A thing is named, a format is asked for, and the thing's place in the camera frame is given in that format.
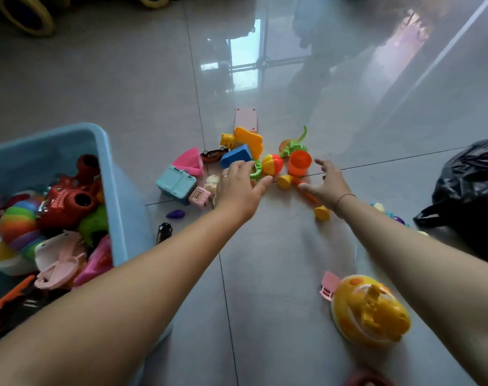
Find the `forearm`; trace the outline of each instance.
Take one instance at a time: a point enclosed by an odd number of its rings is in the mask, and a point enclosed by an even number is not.
[[[0,342],[0,385],[124,384],[241,221],[211,211]]]
[[[488,263],[352,196],[340,201],[338,213],[476,382],[488,384]]]

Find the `toy bin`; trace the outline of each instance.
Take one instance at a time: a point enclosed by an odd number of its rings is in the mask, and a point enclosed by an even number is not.
[[[74,176],[76,161],[95,154],[103,183],[114,266],[152,248],[155,235],[144,201],[133,183],[112,160],[108,135],[93,123],[79,123],[0,145],[0,194],[10,195],[35,186],[45,187],[57,173]],[[0,272],[0,298],[22,279]],[[169,325],[162,339],[170,333]],[[132,384],[142,374],[139,369]]]

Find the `red and yellow ball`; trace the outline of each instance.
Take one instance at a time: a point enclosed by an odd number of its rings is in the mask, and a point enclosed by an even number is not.
[[[283,159],[277,154],[268,154],[262,160],[262,172],[267,175],[277,175],[283,168]]]

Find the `orange cup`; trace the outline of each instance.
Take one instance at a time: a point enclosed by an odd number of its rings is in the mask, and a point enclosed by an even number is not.
[[[286,170],[291,176],[304,176],[308,173],[308,168],[312,164],[312,157],[303,150],[296,150],[289,157],[286,163]]]

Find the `green toy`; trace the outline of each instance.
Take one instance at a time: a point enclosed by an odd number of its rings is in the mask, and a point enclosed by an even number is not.
[[[96,240],[100,240],[108,234],[108,216],[106,206],[99,205],[92,214],[87,215],[80,222],[78,232],[87,246],[92,246]]]
[[[305,138],[307,134],[307,127],[303,126],[303,134],[298,139],[286,139],[279,144],[279,156],[280,157],[290,157],[292,153],[296,150],[307,151],[308,148],[301,144],[301,141]]]
[[[251,180],[257,180],[262,175],[262,163],[258,160],[254,160],[254,161],[255,161],[255,171],[251,173],[251,175],[249,176]]]

